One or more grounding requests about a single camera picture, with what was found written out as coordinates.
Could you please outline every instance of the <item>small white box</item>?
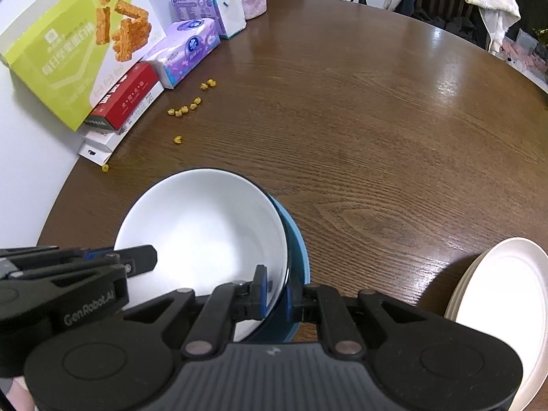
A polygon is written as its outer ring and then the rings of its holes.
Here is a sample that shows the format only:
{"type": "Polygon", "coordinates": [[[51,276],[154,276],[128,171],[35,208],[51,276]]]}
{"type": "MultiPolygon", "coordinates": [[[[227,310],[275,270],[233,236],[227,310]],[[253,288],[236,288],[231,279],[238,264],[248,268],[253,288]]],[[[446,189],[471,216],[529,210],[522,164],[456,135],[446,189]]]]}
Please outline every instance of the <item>small white box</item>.
{"type": "Polygon", "coordinates": [[[141,117],[146,109],[152,105],[153,101],[158,98],[163,90],[164,87],[162,84],[157,82],[143,100],[135,107],[130,117],[128,117],[118,132],[99,130],[98,128],[82,125],[79,132],[84,138],[84,144],[78,152],[79,155],[91,160],[97,165],[104,165],[133,124],[139,120],[139,117],[141,117]]]}

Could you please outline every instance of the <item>brown tabletop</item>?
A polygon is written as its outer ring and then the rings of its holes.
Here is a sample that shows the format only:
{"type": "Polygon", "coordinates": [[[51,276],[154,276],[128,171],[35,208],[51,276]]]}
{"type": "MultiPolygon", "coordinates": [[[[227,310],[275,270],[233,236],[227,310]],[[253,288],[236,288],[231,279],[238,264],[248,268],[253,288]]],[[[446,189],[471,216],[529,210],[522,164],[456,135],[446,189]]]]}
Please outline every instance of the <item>brown tabletop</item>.
{"type": "MultiPolygon", "coordinates": [[[[335,0],[268,5],[161,95],[108,173],[80,158],[40,243],[113,244],[149,187],[215,166],[276,196],[302,230],[312,280],[345,294],[373,288],[443,314],[484,250],[512,236],[548,249],[542,90],[411,18],[335,0]],[[217,87],[201,92],[209,78],[217,87]],[[166,114],[197,96],[195,113],[166,114]]],[[[544,387],[528,410],[547,406],[544,387]]]]}

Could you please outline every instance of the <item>blue bowl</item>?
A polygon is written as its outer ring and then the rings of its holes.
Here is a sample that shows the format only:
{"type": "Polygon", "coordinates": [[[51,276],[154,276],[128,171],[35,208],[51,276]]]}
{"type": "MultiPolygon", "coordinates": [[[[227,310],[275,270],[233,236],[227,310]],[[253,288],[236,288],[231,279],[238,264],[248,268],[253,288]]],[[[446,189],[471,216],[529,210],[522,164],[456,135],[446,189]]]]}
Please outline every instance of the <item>blue bowl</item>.
{"type": "MultiPolygon", "coordinates": [[[[296,274],[302,284],[308,284],[310,282],[310,262],[301,231],[287,210],[273,197],[272,200],[276,204],[287,228],[291,274],[296,274]]],[[[246,341],[251,343],[281,343],[293,339],[300,323],[290,323],[286,320],[286,305],[284,302],[285,299],[282,298],[264,323],[247,337],[246,341]]]]}

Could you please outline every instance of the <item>wood grain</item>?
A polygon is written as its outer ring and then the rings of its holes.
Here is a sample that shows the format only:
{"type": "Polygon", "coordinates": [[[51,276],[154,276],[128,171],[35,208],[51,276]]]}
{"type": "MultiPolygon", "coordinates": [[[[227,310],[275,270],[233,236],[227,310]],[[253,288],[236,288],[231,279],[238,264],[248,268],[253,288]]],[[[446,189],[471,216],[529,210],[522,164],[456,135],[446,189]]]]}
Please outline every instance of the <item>wood grain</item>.
{"type": "MultiPolygon", "coordinates": [[[[411,18],[333,0],[268,5],[154,103],[108,173],[79,160],[41,244],[112,244],[149,187],[215,166],[276,196],[312,279],[344,294],[378,289],[443,314],[485,249],[511,236],[548,249],[542,90],[411,18]],[[209,78],[218,85],[203,94],[209,78]],[[196,96],[195,113],[166,114],[196,96]]],[[[546,407],[545,387],[528,410],[546,407]]]]}

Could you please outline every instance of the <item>purple tissue package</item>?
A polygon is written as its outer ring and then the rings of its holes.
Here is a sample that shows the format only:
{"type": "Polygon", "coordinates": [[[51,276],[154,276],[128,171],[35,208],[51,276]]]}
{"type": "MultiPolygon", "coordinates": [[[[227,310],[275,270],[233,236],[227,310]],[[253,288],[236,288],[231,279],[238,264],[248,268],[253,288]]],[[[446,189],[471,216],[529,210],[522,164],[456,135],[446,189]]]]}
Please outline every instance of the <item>purple tissue package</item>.
{"type": "Polygon", "coordinates": [[[172,0],[172,4],[180,21],[212,18],[223,38],[231,38],[246,27],[242,0],[172,0]]]}
{"type": "Polygon", "coordinates": [[[221,42],[210,18],[173,23],[166,37],[141,59],[149,62],[164,88],[173,89],[221,42]]]}

